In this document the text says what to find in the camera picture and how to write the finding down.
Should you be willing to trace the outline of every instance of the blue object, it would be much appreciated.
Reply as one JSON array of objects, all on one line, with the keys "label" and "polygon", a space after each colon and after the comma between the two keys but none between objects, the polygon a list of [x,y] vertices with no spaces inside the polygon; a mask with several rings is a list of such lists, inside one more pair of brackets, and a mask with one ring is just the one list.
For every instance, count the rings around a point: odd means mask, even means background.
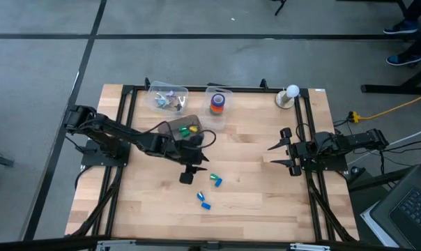
[{"label": "blue object", "polygon": [[384,29],[384,33],[388,35],[415,33],[418,31],[418,22],[403,20],[392,28]]},{"label": "blue object", "polygon": [[222,179],[218,178],[217,182],[215,182],[215,186],[218,188],[220,186],[220,184],[222,183]]},{"label": "blue object", "polygon": [[212,96],[212,99],[210,100],[212,105],[214,105],[215,107],[222,107],[224,105],[224,101],[225,101],[225,98],[222,94],[215,94],[214,96]]},{"label": "blue object", "polygon": [[394,55],[389,56],[386,61],[391,66],[404,66],[421,61],[421,55]]},{"label": "blue object", "polygon": [[199,199],[199,200],[204,201],[204,195],[203,195],[203,192],[199,192],[199,193],[197,193],[197,197],[198,197],[198,199]]},{"label": "blue object", "polygon": [[210,210],[211,209],[211,205],[209,205],[209,204],[207,204],[207,203],[201,203],[201,207],[204,207],[205,209],[207,209],[207,210]]}]

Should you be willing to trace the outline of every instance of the yellow cable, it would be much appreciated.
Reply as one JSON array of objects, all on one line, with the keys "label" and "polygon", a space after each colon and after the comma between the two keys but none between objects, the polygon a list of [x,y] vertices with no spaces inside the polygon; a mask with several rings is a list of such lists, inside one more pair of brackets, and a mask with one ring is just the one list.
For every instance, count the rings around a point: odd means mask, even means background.
[{"label": "yellow cable", "polygon": [[389,113],[389,112],[393,112],[393,111],[395,111],[396,109],[399,109],[399,108],[401,108],[401,107],[405,107],[406,105],[413,104],[413,103],[415,103],[415,102],[419,101],[420,99],[421,99],[421,97],[416,98],[416,99],[414,99],[414,100],[412,100],[412,101],[409,101],[409,102],[404,103],[404,104],[402,104],[402,105],[398,105],[397,107],[393,107],[392,109],[389,109],[389,110],[387,110],[387,111],[385,111],[385,112],[381,112],[381,113],[375,114],[375,115],[373,115],[373,116],[361,117],[360,115],[358,115],[358,116],[357,116],[357,119],[355,120],[355,122],[356,122],[356,121],[358,121],[358,122],[359,122],[359,120],[370,120],[370,119],[375,119],[375,118],[377,118],[377,117],[379,117],[379,116],[382,116],[382,115],[384,115],[384,114],[387,114],[387,113]]}]

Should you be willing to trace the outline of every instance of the blue tape roll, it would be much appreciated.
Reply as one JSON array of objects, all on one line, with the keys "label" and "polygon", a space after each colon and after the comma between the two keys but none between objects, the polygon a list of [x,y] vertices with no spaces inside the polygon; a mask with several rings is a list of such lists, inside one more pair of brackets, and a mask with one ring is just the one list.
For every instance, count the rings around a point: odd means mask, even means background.
[{"label": "blue tape roll", "polygon": [[[216,97],[221,97],[222,100],[220,102],[218,102],[218,100],[215,100]],[[212,96],[212,99],[210,100],[210,102],[212,103],[212,105],[214,105],[215,107],[222,107],[224,105],[224,101],[226,101],[226,99],[224,98],[224,95],[218,94],[218,93],[215,94],[214,96]]]}]

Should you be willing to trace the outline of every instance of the person's foot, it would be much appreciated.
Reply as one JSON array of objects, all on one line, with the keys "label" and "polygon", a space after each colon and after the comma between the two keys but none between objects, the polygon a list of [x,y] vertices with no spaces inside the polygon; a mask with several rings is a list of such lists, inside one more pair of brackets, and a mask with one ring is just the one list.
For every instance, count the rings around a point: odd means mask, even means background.
[{"label": "person's foot", "polygon": [[401,53],[399,55],[389,56],[386,61],[391,66],[404,66],[410,63],[417,63],[421,61],[421,55]]},{"label": "person's foot", "polygon": [[403,33],[415,33],[418,31],[418,22],[402,20],[401,22],[394,25],[392,28],[384,29],[384,33],[388,35],[403,34]]}]

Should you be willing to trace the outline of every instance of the white ball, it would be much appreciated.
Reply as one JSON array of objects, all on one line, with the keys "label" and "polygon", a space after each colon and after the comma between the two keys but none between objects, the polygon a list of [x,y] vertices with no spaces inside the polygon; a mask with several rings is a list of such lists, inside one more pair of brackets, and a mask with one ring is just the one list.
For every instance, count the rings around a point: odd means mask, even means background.
[{"label": "white ball", "polygon": [[295,98],[299,95],[300,89],[299,86],[292,84],[286,88],[286,96],[288,98]]}]

